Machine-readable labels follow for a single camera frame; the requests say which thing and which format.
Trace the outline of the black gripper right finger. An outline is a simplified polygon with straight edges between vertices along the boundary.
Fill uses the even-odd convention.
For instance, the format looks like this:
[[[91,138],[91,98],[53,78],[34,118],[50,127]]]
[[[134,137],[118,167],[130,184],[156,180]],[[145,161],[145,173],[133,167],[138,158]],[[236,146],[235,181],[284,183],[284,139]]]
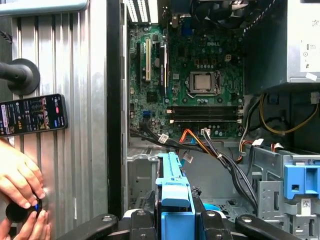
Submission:
[[[191,194],[195,207],[197,240],[295,240],[297,238],[253,215],[243,214],[231,222],[222,212],[205,209],[200,199],[200,188],[193,186]]]

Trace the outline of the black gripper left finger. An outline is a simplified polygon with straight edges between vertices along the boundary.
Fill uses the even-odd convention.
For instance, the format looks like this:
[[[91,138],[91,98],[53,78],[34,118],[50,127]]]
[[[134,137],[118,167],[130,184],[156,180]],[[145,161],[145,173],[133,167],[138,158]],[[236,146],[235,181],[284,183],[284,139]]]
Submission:
[[[119,219],[113,214],[101,214],[58,237],[59,240],[156,240],[154,190],[136,200],[136,208]]]

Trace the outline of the person's right hand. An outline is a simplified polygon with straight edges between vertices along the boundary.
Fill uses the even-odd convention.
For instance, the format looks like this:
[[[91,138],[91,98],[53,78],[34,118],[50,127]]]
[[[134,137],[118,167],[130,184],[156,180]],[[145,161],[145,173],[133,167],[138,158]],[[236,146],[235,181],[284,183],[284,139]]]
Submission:
[[[33,211],[13,240],[50,240],[51,225],[48,218],[48,213],[45,210],[42,210],[38,216]],[[12,239],[9,235],[11,225],[12,222],[7,217],[0,223],[1,240]]]

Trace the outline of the person's left hand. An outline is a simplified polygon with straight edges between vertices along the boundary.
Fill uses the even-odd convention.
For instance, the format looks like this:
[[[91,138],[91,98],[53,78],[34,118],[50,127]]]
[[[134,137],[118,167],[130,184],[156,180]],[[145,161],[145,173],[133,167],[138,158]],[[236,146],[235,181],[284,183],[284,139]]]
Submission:
[[[46,195],[42,173],[24,153],[0,140],[0,192],[20,207],[35,206]]]

